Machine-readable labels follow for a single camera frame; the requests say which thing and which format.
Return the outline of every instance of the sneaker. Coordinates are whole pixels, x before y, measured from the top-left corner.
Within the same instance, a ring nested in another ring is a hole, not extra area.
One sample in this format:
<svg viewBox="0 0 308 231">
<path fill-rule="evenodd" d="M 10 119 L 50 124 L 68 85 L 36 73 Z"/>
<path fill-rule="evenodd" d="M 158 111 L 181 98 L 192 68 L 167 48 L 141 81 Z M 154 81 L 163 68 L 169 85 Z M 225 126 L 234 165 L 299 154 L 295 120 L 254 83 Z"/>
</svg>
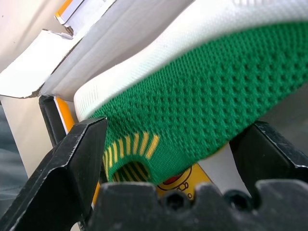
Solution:
<svg viewBox="0 0 308 231">
<path fill-rule="evenodd" d="M 308 0 L 196 0 L 152 44 L 75 94 L 106 116 L 109 181 L 159 184 L 308 80 Z"/>
</svg>

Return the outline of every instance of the white cardboard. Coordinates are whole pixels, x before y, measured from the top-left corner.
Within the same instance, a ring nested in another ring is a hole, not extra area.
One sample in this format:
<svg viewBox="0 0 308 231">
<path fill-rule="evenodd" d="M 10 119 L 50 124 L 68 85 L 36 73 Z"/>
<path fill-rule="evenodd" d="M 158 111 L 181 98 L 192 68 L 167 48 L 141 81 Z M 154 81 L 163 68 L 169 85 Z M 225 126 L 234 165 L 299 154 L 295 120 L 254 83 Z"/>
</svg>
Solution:
<svg viewBox="0 0 308 231">
<path fill-rule="evenodd" d="M 250 195 L 237 170 L 229 143 L 216 154 L 199 161 L 198 164 L 221 193 L 237 189 Z"/>
<path fill-rule="evenodd" d="M 0 73 L 0 95 L 26 98 L 44 84 L 73 46 L 63 34 L 42 30 L 30 46 Z"/>
<path fill-rule="evenodd" d="M 0 95 L 72 101 L 84 83 L 149 45 L 193 1 L 106 0 L 73 39 L 42 31 L 0 73 Z"/>
<path fill-rule="evenodd" d="M 73 37 L 84 33 L 111 7 L 116 0 L 83 0 L 81 5 L 69 17 L 65 27 L 71 27 Z"/>
</svg>

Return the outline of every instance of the cardboard box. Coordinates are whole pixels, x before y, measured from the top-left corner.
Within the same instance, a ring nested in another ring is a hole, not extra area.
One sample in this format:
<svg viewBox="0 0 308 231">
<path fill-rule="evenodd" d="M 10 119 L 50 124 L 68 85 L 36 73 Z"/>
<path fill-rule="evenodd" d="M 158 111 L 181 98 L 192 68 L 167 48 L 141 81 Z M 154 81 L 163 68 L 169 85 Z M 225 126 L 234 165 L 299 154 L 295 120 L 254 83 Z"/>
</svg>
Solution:
<svg viewBox="0 0 308 231">
<path fill-rule="evenodd" d="M 74 37 L 42 31 L 0 74 L 0 95 L 72 101 L 84 83 L 145 48 L 192 2 L 116 0 Z"/>
<path fill-rule="evenodd" d="M 111 7 L 116 0 L 66 0 L 56 13 L 58 21 L 73 37 L 93 23 Z"/>
</svg>

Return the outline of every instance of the black screw hole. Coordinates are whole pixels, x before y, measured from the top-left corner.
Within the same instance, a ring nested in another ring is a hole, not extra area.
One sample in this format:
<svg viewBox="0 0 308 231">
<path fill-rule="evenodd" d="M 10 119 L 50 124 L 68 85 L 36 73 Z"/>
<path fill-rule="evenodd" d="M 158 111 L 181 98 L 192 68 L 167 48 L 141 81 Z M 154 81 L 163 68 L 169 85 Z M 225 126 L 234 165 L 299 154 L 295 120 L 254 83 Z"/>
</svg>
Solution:
<svg viewBox="0 0 308 231">
<path fill-rule="evenodd" d="M 178 212 L 190 207 L 190 201 L 182 192 L 171 192 L 162 198 L 162 204 L 169 210 Z"/>
<path fill-rule="evenodd" d="M 244 192 L 239 190 L 230 190 L 224 194 L 225 200 L 239 211 L 251 211 L 253 209 L 252 199 Z"/>
</svg>

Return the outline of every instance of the knit texture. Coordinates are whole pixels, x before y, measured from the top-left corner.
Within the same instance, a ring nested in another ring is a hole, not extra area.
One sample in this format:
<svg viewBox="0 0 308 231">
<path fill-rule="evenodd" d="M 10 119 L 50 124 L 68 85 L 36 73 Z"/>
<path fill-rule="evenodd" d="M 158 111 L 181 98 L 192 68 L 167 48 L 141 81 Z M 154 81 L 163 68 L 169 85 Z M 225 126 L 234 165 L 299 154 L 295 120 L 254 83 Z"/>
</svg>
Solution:
<svg viewBox="0 0 308 231">
<path fill-rule="evenodd" d="M 215 153 L 307 81 L 307 51 L 308 23 L 251 29 L 196 48 L 113 98 L 92 116 L 108 118 L 108 179 L 159 184 Z"/>
</svg>

